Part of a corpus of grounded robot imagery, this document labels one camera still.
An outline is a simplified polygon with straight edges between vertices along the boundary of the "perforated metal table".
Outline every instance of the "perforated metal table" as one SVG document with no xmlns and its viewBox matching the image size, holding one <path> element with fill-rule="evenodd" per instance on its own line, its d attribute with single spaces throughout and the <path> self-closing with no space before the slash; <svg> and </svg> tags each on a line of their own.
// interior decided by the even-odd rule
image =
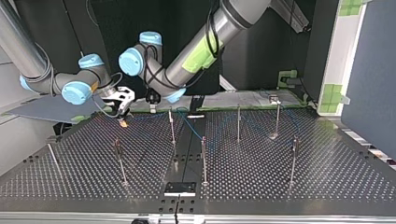
<svg viewBox="0 0 396 224">
<path fill-rule="evenodd" d="M 279 137 L 271 139 L 275 116 L 275 110 L 242 111 L 238 144 L 236 111 L 208 112 L 205 119 L 190 120 L 197 134 L 175 113 L 174 147 L 167 114 L 136 115 L 126 129 L 97 115 L 53 144 L 59 166 L 44 147 L 1 176 L 0 218 L 28 212 L 159 219 L 176 214 L 181 219 L 233 215 L 251 220 L 268 216 L 396 220 L 396 173 L 390 167 L 310 109 L 282 110 Z M 301 152 L 291 184 L 295 134 Z M 207 139 L 207 186 L 202 184 L 197 135 Z M 125 148 L 129 186 L 122 185 L 113 152 L 117 137 Z M 169 182 L 194 182 L 196 195 L 165 197 Z"/>
</svg>

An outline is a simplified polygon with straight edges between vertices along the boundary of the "metal bracket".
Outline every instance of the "metal bracket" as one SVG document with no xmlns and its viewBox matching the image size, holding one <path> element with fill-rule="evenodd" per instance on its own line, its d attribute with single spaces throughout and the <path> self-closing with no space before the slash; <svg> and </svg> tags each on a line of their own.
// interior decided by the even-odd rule
<svg viewBox="0 0 396 224">
<path fill-rule="evenodd" d="M 166 184 L 165 197 L 195 197 L 195 182 L 169 182 Z"/>
<path fill-rule="evenodd" d="M 350 104 L 350 98 L 347 97 L 347 96 L 341 96 L 341 104 L 349 105 Z"/>
<path fill-rule="evenodd" d="M 120 108 L 121 114 L 124 115 L 131 103 L 134 101 L 134 91 L 127 87 L 118 87 L 118 90 L 107 97 L 103 97 L 102 100 L 104 101 L 120 101 Z"/>
<path fill-rule="evenodd" d="M 304 13 L 300 10 L 297 3 L 294 0 L 275 0 L 271 1 L 270 7 L 282 17 L 285 22 L 289 24 L 291 6 L 293 7 L 293 15 L 291 20 L 291 27 L 298 34 L 304 30 L 304 28 L 309 24 L 309 20 L 306 18 Z"/>
</svg>

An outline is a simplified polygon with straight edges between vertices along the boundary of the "wall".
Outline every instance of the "wall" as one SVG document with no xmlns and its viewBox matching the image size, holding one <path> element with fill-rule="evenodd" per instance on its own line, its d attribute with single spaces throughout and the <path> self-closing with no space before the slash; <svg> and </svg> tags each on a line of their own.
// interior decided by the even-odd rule
<svg viewBox="0 0 396 224">
<path fill-rule="evenodd" d="M 396 1 L 367 4 L 350 75 L 342 121 L 359 136 L 396 159 Z"/>
<path fill-rule="evenodd" d="M 19 70 L 0 48 L 0 114 L 24 99 L 38 96 L 24 90 L 19 81 Z M 0 116 L 0 175 L 45 145 L 53 134 L 53 122 Z"/>
</svg>

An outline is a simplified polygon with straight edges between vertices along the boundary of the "green tape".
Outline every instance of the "green tape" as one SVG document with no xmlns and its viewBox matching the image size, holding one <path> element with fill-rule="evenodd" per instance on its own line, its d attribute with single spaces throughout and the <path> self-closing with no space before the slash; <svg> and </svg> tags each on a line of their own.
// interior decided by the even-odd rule
<svg viewBox="0 0 396 224">
<path fill-rule="evenodd" d="M 91 116 L 77 115 L 77 116 L 71 118 L 71 120 L 74 121 L 74 122 L 81 122 L 81 121 L 83 121 L 85 119 L 89 119 L 90 117 Z"/>
<path fill-rule="evenodd" d="M 339 16 L 355 16 L 361 11 L 362 0 L 343 0 Z"/>
<path fill-rule="evenodd" d="M 277 80 L 277 86 L 279 88 L 295 88 L 295 86 L 290 85 L 288 86 L 285 82 L 282 82 L 282 77 L 297 77 L 297 70 L 291 70 L 291 71 L 281 71 L 279 72 L 278 80 Z"/>
<path fill-rule="evenodd" d="M 216 39 L 213 33 L 210 34 L 210 43 L 216 48 Z M 219 40 L 219 46 L 222 47 L 223 43 Z M 207 45 L 206 35 L 201 39 L 195 49 L 187 58 L 186 62 L 183 63 L 182 67 L 190 73 L 197 73 L 201 68 L 209 68 L 216 59 L 210 52 L 209 46 Z"/>
<path fill-rule="evenodd" d="M 326 84 L 320 104 L 320 113 L 336 113 L 338 105 L 341 103 L 342 85 Z"/>
</svg>

